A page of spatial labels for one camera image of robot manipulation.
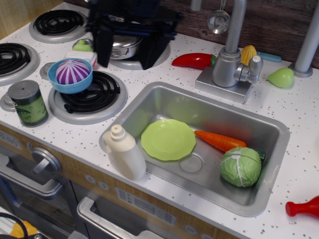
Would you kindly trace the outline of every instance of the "red pepper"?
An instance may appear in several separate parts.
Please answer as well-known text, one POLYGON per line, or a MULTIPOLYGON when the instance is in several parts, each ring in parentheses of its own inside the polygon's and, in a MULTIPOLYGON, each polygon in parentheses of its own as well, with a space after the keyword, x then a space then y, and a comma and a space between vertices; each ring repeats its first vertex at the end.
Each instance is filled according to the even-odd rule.
POLYGON ((216 56, 206 53, 189 53, 177 57, 172 66, 186 66, 204 70, 205 67, 214 67, 216 56))

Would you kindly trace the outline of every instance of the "sink drain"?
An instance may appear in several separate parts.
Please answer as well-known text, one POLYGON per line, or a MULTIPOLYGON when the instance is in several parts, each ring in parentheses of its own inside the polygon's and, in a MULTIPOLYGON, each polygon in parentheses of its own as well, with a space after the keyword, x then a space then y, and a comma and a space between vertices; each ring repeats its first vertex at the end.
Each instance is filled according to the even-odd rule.
POLYGON ((179 165, 187 173, 197 173, 201 170, 203 163, 197 155, 189 154, 179 161, 179 165))

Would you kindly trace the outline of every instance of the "toy can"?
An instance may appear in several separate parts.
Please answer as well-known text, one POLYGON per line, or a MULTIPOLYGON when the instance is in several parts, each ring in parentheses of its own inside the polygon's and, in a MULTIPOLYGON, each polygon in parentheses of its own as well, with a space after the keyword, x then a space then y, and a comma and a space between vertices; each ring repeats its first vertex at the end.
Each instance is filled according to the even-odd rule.
POLYGON ((21 124, 26 127, 35 127, 48 119, 39 85, 33 80, 24 80, 12 84, 8 89, 21 124))

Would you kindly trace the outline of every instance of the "carrot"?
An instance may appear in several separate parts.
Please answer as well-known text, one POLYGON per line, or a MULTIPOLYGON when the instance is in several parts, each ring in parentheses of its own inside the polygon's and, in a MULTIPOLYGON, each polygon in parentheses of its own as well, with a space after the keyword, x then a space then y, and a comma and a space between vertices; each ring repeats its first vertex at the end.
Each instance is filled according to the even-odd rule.
POLYGON ((227 152, 232 148, 247 147, 247 144, 245 142, 221 134, 199 130, 195 130, 194 133, 201 139, 205 140, 207 143, 213 145, 214 147, 224 152, 227 152))

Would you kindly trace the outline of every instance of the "bottle cap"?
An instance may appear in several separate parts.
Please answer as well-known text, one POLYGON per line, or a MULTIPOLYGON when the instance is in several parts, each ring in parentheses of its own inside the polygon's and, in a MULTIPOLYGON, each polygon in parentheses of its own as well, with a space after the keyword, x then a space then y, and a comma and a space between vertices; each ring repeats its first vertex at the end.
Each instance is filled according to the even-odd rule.
POLYGON ((125 133, 125 129, 119 124, 115 124, 111 127, 111 138, 115 141, 122 140, 126 135, 125 133))

